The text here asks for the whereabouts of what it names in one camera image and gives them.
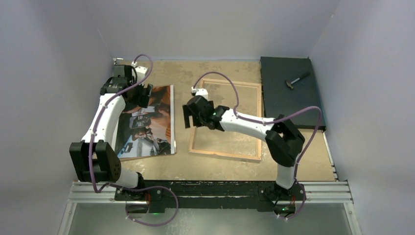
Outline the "printed photo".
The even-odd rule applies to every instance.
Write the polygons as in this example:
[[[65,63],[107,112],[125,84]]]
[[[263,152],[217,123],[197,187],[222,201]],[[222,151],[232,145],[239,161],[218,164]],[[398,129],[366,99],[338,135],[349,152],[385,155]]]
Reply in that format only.
[[[118,119],[114,151],[120,159],[176,153],[172,85],[154,87],[146,108],[126,105]]]

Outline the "white wooden picture frame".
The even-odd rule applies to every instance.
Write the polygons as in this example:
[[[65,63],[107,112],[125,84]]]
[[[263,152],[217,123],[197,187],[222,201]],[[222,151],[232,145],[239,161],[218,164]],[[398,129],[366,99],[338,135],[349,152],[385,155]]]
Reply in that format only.
[[[203,78],[199,86],[208,91],[208,98],[214,101],[215,106],[232,108],[235,92],[238,92],[241,115],[262,120],[260,84],[238,81],[230,84],[227,80]],[[193,127],[189,152],[239,161],[261,161],[262,142],[265,139],[264,126],[237,118],[232,109],[224,114],[224,121],[224,131]]]

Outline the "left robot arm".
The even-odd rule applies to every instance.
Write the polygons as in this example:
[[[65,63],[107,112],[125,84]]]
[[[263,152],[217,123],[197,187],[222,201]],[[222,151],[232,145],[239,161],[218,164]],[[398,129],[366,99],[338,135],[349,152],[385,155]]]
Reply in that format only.
[[[99,106],[94,119],[80,142],[73,142],[69,154],[81,182],[92,183],[94,191],[100,193],[98,182],[115,187],[127,188],[133,200],[140,200],[146,194],[141,173],[123,169],[120,159],[113,150],[119,116],[126,104],[131,102],[147,107],[153,86],[145,86],[133,76],[111,77],[101,87]]]

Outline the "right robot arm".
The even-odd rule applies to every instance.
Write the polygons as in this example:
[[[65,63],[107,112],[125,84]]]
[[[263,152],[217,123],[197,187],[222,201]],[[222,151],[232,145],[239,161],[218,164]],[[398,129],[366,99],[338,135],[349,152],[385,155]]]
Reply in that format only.
[[[296,164],[305,138],[290,119],[283,115],[273,119],[235,114],[227,106],[215,107],[213,101],[201,95],[192,97],[183,105],[183,114],[186,128],[195,126],[236,132],[266,142],[277,163],[276,196],[287,199],[294,193]]]

